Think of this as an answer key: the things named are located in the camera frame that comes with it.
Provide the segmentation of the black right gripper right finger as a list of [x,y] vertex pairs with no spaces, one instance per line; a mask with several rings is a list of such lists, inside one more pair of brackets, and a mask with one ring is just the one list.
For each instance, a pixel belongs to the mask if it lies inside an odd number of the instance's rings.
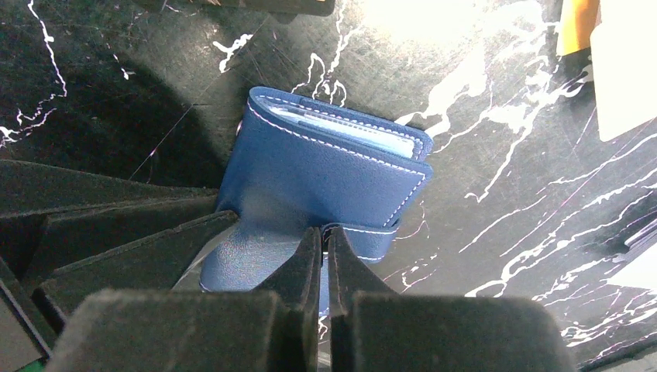
[[405,295],[328,236],[335,371],[573,371],[555,319],[527,298]]

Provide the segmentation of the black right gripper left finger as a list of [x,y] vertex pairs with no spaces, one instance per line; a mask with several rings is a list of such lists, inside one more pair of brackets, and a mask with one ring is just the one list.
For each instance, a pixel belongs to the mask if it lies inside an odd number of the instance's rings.
[[66,324],[48,371],[315,371],[321,233],[247,292],[102,290]]

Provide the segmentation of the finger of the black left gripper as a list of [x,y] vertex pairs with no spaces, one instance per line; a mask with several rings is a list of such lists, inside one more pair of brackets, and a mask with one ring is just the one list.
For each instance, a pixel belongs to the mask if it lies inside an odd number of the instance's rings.
[[56,269],[214,211],[217,190],[1,162],[1,257],[27,292]]
[[36,287],[32,300],[59,333],[97,291],[171,289],[204,245],[237,221],[234,212],[217,212],[60,267]]

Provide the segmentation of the navy blue card holder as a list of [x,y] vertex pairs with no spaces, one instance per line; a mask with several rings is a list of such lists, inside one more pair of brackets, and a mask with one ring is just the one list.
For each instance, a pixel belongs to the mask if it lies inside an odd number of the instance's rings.
[[219,188],[234,230],[203,259],[206,292],[248,291],[291,258],[306,229],[344,229],[382,260],[433,169],[424,131],[264,86],[249,90]]

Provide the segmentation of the black card stack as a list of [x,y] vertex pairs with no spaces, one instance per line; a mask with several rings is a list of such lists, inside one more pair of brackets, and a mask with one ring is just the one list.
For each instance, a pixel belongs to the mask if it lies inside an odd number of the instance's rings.
[[239,12],[257,12],[272,16],[294,18],[295,16],[330,16],[336,1],[325,0],[209,0],[209,1],[156,1],[137,0],[132,3],[149,12],[182,11],[192,13],[198,11],[217,12],[223,9],[237,9]]

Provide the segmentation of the orange credit card stack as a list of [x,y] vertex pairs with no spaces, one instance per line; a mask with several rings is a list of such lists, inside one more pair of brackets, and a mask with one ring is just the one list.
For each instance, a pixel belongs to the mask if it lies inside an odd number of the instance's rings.
[[563,57],[590,47],[590,35],[598,24],[600,0],[563,0],[556,55]]

